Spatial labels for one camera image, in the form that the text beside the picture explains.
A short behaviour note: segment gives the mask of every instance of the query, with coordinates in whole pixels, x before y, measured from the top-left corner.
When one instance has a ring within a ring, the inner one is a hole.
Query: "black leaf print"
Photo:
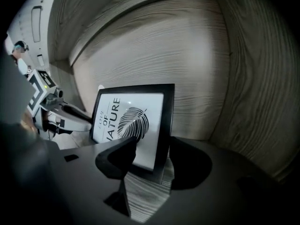
[[[143,139],[149,129],[149,121],[145,114],[146,110],[130,107],[120,119],[118,138],[135,136],[136,142]]]

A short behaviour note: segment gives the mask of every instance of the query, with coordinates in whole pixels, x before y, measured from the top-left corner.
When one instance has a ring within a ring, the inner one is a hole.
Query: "white poster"
[[[163,93],[102,94],[93,139],[105,143],[136,136],[138,143],[133,164],[153,171],[163,99]]]

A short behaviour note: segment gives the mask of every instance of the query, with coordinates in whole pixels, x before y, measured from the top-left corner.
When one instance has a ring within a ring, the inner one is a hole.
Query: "person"
[[[21,54],[29,50],[28,46],[23,41],[18,41],[15,43],[14,48],[11,53],[11,57],[14,59],[16,65],[21,74],[25,77],[28,77],[28,74],[31,73],[31,66],[28,66],[22,59]]]

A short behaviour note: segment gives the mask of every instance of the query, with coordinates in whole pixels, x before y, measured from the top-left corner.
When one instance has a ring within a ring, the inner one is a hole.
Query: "picture frame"
[[[141,167],[138,167],[134,164],[131,166],[129,170],[131,173],[139,177],[160,184],[163,177],[165,162],[169,150],[168,141],[169,141],[171,128],[172,128],[174,92],[175,92],[175,84],[151,84],[151,85],[137,85],[137,86],[100,89],[98,91],[97,99],[92,114],[92,128],[90,130],[90,138],[93,141],[97,142],[94,139],[94,129],[97,129],[95,128],[97,122],[96,115],[99,106],[101,106],[100,105],[101,96],[103,96],[104,94],[128,94],[128,95],[163,94],[159,134],[158,134],[157,149],[156,149],[156,156],[155,156],[153,170],[149,171]]]

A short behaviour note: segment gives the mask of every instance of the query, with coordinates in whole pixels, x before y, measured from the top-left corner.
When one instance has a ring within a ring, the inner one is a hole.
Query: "black picture frame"
[[[173,108],[174,108],[174,93],[175,84],[151,84],[151,85],[137,85],[127,87],[115,87],[100,89],[98,91],[97,99],[95,102],[93,115],[92,115],[92,128],[90,130],[90,138],[93,139],[94,124],[96,119],[96,111],[100,102],[102,94],[113,94],[113,93],[163,93],[163,107],[160,121],[159,136],[157,142],[156,158],[154,163],[153,172],[149,172],[138,166],[132,165],[130,172],[156,183],[161,183],[165,162],[169,150],[169,137],[171,135],[172,120],[173,120]]]

